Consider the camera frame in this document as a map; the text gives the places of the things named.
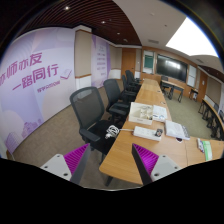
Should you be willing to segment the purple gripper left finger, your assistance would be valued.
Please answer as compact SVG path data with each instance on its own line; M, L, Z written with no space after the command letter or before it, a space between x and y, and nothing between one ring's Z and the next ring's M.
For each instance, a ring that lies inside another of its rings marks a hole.
M41 169L72 183L79 184L90 153L91 147L90 144L87 143L72 150L66 155L54 155L50 160L41 166Z

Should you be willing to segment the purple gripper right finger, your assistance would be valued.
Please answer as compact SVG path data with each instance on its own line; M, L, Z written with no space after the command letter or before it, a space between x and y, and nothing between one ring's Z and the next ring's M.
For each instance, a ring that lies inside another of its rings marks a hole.
M157 155L137 144L132 144L132 155L143 185L148 185L181 170L181 167L167 155Z

